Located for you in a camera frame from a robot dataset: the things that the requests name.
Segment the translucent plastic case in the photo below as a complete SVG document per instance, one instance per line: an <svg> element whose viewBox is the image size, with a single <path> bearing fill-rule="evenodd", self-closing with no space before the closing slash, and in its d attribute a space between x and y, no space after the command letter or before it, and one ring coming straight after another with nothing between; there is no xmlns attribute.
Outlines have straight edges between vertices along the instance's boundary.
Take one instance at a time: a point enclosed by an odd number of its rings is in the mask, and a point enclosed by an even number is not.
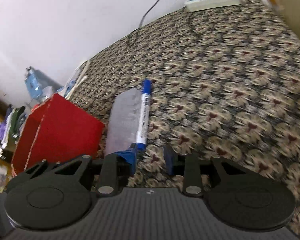
<svg viewBox="0 0 300 240"><path fill-rule="evenodd" d="M107 126L104 155L125 151L136 141L141 95L140 90L132 88L116 96Z"/></svg>

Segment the blue whiteboard marker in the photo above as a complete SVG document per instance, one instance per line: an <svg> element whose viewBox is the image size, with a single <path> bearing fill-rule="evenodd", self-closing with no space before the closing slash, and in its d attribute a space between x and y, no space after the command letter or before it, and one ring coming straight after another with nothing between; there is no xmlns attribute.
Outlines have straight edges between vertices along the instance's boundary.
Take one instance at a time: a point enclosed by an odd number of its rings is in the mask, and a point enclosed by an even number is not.
<svg viewBox="0 0 300 240"><path fill-rule="evenodd" d="M143 90L141 95L139 126L136 135L136 144L138 146L139 151L144 151L146 149L150 101L151 101L151 81L149 79L145 79L143 83Z"/></svg>

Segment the patterned floral table cloth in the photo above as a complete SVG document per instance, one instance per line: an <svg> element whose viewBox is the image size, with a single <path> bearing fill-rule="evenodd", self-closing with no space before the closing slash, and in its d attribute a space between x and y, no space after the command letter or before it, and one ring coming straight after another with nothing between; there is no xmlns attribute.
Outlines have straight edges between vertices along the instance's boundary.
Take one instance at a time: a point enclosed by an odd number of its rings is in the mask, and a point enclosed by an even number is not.
<svg viewBox="0 0 300 240"><path fill-rule="evenodd" d="M286 185L300 237L300 41L261 0L163 16L89 60L70 100L107 124L115 97L152 83L147 147L130 187L182 187L162 147L235 161Z"/></svg>

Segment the red cardboard box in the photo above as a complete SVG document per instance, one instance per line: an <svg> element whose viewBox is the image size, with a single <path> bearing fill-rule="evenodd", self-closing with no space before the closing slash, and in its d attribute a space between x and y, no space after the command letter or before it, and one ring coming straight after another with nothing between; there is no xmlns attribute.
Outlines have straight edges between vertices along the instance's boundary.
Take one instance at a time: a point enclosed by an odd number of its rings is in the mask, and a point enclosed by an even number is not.
<svg viewBox="0 0 300 240"><path fill-rule="evenodd" d="M27 117L12 158L16 176L36 163L66 162L79 155L97 156L104 124L53 94Z"/></svg>

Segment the blue foil bag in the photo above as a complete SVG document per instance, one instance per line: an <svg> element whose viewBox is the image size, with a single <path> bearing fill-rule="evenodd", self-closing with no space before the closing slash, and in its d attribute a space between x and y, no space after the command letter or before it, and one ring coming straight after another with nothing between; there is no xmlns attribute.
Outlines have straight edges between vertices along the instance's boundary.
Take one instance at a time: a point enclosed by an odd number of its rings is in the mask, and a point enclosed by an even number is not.
<svg viewBox="0 0 300 240"><path fill-rule="evenodd" d="M26 68L25 85L31 99L39 103L49 99L62 85L31 66Z"/></svg>

